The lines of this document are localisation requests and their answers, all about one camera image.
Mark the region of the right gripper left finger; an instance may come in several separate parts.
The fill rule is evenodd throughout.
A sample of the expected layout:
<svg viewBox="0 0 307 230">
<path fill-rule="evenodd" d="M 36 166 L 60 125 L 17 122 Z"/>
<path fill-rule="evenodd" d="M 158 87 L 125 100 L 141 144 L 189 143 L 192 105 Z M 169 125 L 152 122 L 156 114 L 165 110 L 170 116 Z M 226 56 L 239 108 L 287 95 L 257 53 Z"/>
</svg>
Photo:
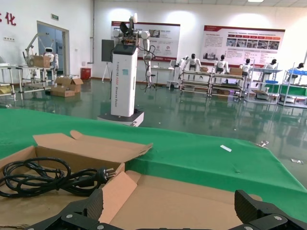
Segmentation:
<svg viewBox="0 0 307 230">
<path fill-rule="evenodd" d="M 58 214 L 25 227 L 26 230 L 111 230 L 112 225 L 101 223 L 103 191 L 96 189 L 86 199 L 70 202 Z"/>
</svg>

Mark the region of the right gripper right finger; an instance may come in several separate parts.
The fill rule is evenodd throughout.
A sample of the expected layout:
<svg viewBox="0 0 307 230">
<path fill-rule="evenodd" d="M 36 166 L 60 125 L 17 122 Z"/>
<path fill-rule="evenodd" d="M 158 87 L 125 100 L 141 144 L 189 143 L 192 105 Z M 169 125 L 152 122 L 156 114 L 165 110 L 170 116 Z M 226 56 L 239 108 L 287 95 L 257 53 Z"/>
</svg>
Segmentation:
<svg viewBox="0 0 307 230">
<path fill-rule="evenodd" d="M 306 230 L 307 224 L 276 205 L 253 199 L 243 190 L 235 191 L 235 212 L 242 224 L 235 230 Z"/>
</svg>

